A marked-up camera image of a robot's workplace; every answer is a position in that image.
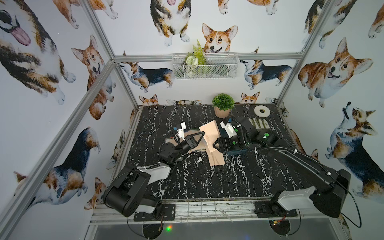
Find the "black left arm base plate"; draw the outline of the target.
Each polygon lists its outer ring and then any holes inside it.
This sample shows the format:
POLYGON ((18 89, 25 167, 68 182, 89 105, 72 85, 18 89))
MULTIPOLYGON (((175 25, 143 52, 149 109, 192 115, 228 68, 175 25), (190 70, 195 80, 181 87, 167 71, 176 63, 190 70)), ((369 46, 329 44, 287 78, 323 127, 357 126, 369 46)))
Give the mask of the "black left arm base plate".
POLYGON ((173 221, 175 219, 175 204, 160 204, 157 207, 139 205, 135 211, 135 222, 173 221))

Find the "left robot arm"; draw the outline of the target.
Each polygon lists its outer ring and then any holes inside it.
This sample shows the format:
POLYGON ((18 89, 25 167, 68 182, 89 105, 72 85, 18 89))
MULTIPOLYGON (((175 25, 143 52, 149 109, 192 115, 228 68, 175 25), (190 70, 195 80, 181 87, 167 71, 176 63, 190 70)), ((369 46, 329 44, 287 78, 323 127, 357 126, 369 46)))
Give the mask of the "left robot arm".
POLYGON ((177 161, 196 148, 204 135, 203 131, 190 134, 176 146, 172 143, 163 144, 160 148, 160 160, 154 165, 135 167, 126 163, 118 176, 107 186, 103 195, 104 204, 124 217, 135 214, 143 221, 157 221, 164 217, 162 201, 148 195, 147 188, 153 183, 166 180, 177 161))

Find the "teal plastic storage box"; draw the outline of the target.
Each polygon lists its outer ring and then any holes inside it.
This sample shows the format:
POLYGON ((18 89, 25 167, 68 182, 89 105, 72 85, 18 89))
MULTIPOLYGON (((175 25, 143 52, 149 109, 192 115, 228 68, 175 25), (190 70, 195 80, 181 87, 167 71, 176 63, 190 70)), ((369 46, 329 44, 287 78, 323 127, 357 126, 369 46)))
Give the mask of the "teal plastic storage box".
POLYGON ((231 118, 226 118, 219 124, 220 137, 213 147, 223 154, 236 156, 245 154, 248 150, 242 142, 238 124, 231 118))

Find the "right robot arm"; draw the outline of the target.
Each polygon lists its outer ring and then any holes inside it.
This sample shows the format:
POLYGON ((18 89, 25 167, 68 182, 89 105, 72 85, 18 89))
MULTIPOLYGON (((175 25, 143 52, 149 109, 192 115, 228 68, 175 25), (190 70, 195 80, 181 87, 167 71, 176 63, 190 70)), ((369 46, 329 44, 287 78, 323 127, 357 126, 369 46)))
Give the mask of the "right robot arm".
POLYGON ((289 148, 287 143, 270 129, 244 132, 236 129, 232 138, 219 137, 213 148, 221 153, 247 150, 255 155, 267 154, 293 168, 311 186, 297 191, 282 191, 273 200, 282 209, 291 211, 315 208, 322 214, 338 218, 349 193, 351 174, 344 170, 329 168, 312 156, 297 149, 289 148))

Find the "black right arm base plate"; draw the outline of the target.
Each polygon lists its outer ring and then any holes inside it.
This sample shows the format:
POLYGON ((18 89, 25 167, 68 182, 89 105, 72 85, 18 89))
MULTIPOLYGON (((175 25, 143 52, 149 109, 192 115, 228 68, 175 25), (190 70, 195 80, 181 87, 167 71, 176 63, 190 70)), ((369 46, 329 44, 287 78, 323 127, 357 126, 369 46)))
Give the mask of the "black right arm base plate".
POLYGON ((283 218, 283 217, 297 217, 296 210, 285 210, 277 203, 271 201, 256 201, 254 202, 255 214, 258 218, 283 218))

